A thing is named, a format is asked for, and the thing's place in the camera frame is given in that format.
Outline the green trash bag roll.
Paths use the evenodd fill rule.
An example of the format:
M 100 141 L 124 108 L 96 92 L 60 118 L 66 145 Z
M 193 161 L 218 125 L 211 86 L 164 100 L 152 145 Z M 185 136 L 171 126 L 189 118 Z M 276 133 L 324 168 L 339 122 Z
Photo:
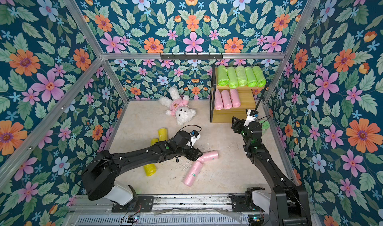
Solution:
M 247 77 L 247 86 L 252 88 L 252 87 L 257 87 L 258 86 L 258 81 L 254 75 L 254 72 L 250 66 L 245 67 L 245 74 Z
M 224 65 L 220 65 L 217 68 L 217 84 L 219 86 L 227 86 L 228 82 L 227 68 Z
M 239 86 L 236 71 L 234 67 L 229 67 L 227 69 L 227 77 L 228 77 L 228 86 L 231 89 L 235 89 Z
M 257 80 L 257 86 L 258 87 L 264 87 L 266 85 L 267 81 L 266 81 L 266 78 L 263 74 L 262 69 L 259 66 L 254 66 L 252 68 L 252 70 L 253 70 L 254 76 Z
M 246 72 L 245 72 L 245 67 L 243 66 L 238 66 L 235 68 L 236 72 L 236 77 L 238 81 L 238 86 L 239 87 L 244 87 L 248 84 Z

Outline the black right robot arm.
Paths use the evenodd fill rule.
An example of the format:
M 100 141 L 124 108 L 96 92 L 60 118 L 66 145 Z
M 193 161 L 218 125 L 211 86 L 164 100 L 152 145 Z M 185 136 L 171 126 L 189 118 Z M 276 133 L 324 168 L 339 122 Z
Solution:
M 246 122 L 233 117 L 231 128 L 242 136 L 247 158 L 260 170 L 271 189 L 270 196 L 248 189 L 249 205 L 263 209 L 271 226 L 311 226 L 308 193 L 303 186 L 288 179 L 275 164 L 262 143 L 261 124 L 257 120 Z

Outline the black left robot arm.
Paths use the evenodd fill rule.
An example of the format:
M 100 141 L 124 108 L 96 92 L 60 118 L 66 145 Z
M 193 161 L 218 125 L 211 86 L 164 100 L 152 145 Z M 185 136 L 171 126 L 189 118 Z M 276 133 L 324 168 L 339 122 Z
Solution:
M 186 157 L 195 162 L 202 156 L 202 152 L 194 147 L 199 138 L 199 131 L 188 133 L 180 130 L 171 139 L 159 141 L 145 149 L 116 154 L 111 154 L 108 150 L 100 152 L 81 174 L 81 182 L 88 199 L 108 199 L 121 206 L 136 201 L 134 189 L 131 186 L 119 186 L 115 182 L 116 178 L 135 168 L 173 158 Z

